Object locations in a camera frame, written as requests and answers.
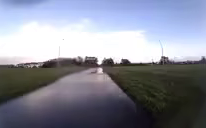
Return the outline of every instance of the cloud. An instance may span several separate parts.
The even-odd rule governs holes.
[[[10,6],[31,6],[46,2],[47,0],[1,0],[3,4]]]
[[[21,62],[45,61],[58,57],[60,46],[61,57],[112,57],[116,61],[128,58],[133,62],[160,59],[160,44],[149,42],[144,30],[92,32],[92,24],[89,19],[61,27],[36,21],[26,23],[14,33],[0,35],[0,57],[26,58],[19,59]],[[206,55],[202,48],[200,44],[164,43],[164,55],[177,60],[199,57]]]
[[[146,52],[144,32],[90,32],[90,20],[57,28],[49,24],[30,22],[7,36],[0,36],[0,56],[17,56],[43,61],[62,57],[97,56],[115,59],[141,57]]]

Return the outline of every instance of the green field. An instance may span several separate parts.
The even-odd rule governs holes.
[[[156,119],[155,128],[206,128],[206,65],[105,67]]]
[[[85,68],[0,68],[0,103],[83,69]]]

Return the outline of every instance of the blue sky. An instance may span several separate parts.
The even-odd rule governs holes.
[[[76,31],[74,36],[77,38],[80,35],[82,37],[85,36],[85,34],[80,33],[88,33],[89,37],[85,37],[87,40],[83,40],[83,43],[85,41],[90,42],[92,35],[99,34],[101,34],[101,39],[104,38],[102,40],[106,41],[105,44],[103,41],[99,41],[99,43],[99,38],[96,36],[96,40],[93,42],[95,45],[86,43],[91,45],[84,45],[83,47],[87,47],[86,49],[99,49],[98,45],[104,49],[111,45],[114,46],[111,51],[109,50],[110,53],[107,54],[103,50],[93,50],[98,53],[88,53],[85,50],[81,50],[79,52],[79,54],[82,54],[81,56],[96,55],[100,58],[105,56],[116,59],[126,57],[133,61],[158,60],[161,53],[158,40],[163,42],[165,55],[170,58],[183,59],[200,57],[201,55],[206,56],[206,0],[43,0],[42,2],[31,4],[13,4],[4,1],[6,0],[0,0],[0,56],[27,57],[37,61],[47,59],[44,54],[35,58],[38,53],[20,55],[24,50],[12,53],[11,51],[16,51],[16,48],[11,48],[12,50],[9,50],[8,53],[1,52],[1,49],[5,51],[9,49],[9,45],[16,45],[17,39],[12,38],[19,38],[19,35],[23,35],[21,33],[25,32],[22,28],[29,25],[33,26],[33,30],[29,30],[30,32],[37,29],[42,32],[41,29],[44,26],[48,26],[54,29],[56,33],[60,31],[62,38],[67,38],[67,36],[71,35],[63,33],[61,28],[70,28],[67,33],[70,33],[68,31]],[[127,42],[121,41],[122,46],[129,48],[128,51],[133,51],[134,47],[140,46],[142,47],[140,48],[142,52],[119,55],[119,53],[122,53],[122,51],[119,51],[120,48],[118,48],[120,46],[118,42],[121,40],[119,39],[120,36],[111,37],[110,34],[126,32],[128,35],[139,33],[138,39],[133,35],[125,37],[126,35],[122,34],[121,38],[127,39]],[[39,38],[37,36],[26,36],[26,38],[33,38],[33,43],[39,43],[35,40],[35,38]],[[54,44],[54,39],[52,42],[47,41],[46,43]],[[135,39],[141,40],[144,45],[139,45]],[[75,44],[73,41],[73,43],[69,43],[71,40],[73,39],[67,40],[67,44],[62,47]],[[148,51],[150,50],[152,53],[149,54],[149,52],[143,50],[146,49],[146,46]],[[75,56],[72,53],[62,53],[62,56],[67,55]]]

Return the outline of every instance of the sky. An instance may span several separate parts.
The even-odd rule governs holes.
[[[206,0],[0,0],[0,63],[206,56]]]

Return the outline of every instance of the tree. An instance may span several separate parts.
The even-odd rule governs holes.
[[[161,56],[161,59],[160,59],[159,64],[164,65],[164,64],[170,64],[170,63],[171,63],[171,61],[169,60],[168,57],[166,57],[166,56]]]
[[[127,65],[131,64],[131,62],[128,59],[122,59],[120,64]]]
[[[112,66],[112,65],[114,65],[114,60],[112,58],[104,59],[102,61],[102,65]]]
[[[56,61],[49,60],[49,61],[44,62],[42,67],[43,68],[53,68],[53,67],[56,67],[56,65],[57,65]]]
[[[202,56],[200,62],[203,63],[203,64],[205,64],[205,63],[206,63],[206,57],[205,57],[205,56]]]
[[[83,59],[82,57],[78,56],[78,57],[76,57],[73,61],[74,61],[73,63],[74,63],[75,65],[82,65],[83,62],[84,62],[84,59]]]

